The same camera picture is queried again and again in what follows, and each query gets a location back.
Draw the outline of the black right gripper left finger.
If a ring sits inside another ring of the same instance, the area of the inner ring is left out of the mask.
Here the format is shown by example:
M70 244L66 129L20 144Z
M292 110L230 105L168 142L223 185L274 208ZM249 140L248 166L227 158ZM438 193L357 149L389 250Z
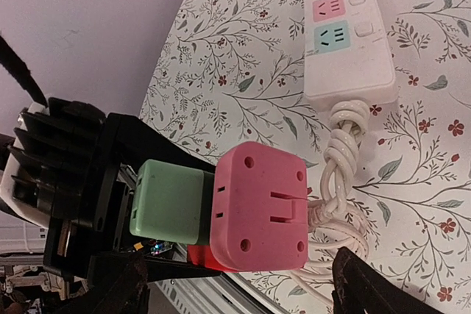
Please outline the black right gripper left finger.
M146 290L147 268L142 253L95 255L89 269L89 278L95 284L59 313L121 313L132 298Z

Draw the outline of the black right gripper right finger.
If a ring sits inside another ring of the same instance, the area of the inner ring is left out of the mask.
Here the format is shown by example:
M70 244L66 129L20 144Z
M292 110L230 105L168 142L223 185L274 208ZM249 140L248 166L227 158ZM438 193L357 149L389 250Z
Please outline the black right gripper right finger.
M440 314L394 286L347 247L341 247L332 267L335 314Z

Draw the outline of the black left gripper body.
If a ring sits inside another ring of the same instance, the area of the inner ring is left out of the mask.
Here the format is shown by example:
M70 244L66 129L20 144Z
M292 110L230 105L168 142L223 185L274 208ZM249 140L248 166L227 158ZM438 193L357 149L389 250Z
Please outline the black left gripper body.
M111 113L106 118L95 156L87 170L84 191L76 210L78 219L66 219L71 210L52 217L43 267L64 279L73 276L89 281L119 275L131 255L121 252L123 240L130 240L130 192L117 180L120 167L137 171L147 160L182 166L212 176L215 166L175 146L170 140L131 115Z

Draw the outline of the red cube socket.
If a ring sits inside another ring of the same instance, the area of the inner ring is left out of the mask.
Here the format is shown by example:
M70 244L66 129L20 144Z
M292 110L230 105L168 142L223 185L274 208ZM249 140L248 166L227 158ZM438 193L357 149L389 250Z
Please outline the red cube socket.
M193 265L217 271L226 271L226 268L215 259L208 245L188 245L187 258Z

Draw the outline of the green plug adapter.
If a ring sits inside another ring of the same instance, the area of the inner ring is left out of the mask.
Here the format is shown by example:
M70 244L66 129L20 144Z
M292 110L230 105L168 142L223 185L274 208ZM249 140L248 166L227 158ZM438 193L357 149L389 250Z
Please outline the green plug adapter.
M209 244L214 174L147 160L138 171L129 231L136 237Z

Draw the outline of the pink plug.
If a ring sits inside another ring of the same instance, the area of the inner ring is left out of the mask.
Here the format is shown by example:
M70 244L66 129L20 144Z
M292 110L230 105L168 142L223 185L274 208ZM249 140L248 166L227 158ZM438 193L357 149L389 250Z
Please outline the pink plug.
M299 269L308 259L305 162L256 142L217 163L210 222L215 260L240 272Z

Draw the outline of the white multicolour power strip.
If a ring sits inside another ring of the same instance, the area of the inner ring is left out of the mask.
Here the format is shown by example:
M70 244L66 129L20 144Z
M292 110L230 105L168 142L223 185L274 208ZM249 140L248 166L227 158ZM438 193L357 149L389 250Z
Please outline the white multicolour power strip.
M389 104L398 97L377 0L304 0L303 93L322 112L340 101Z

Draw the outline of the floral patterned table mat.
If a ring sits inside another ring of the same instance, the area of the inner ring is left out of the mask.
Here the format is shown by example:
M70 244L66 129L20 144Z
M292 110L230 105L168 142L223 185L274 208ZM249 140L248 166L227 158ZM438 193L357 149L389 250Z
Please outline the floral patterned table mat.
M303 0L185 0L141 119L215 163L254 140L303 158L319 196L327 117L302 97ZM470 311L470 0L378 0L400 87L370 106L350 201L369 263L443 313Z

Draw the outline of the aluminium front rail frame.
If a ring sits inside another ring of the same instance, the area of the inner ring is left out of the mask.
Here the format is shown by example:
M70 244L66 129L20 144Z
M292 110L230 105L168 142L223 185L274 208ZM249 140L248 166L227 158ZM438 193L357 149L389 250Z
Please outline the aluminium front rail frame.
M187 263L181 248L163 257L120 251L123 221L100 219L92 229L58 219L46 225L39 264L67 285L84 279L89 287L77 299L55 305L53 313L156 313L152 287L179 313L283 312L228 275Z

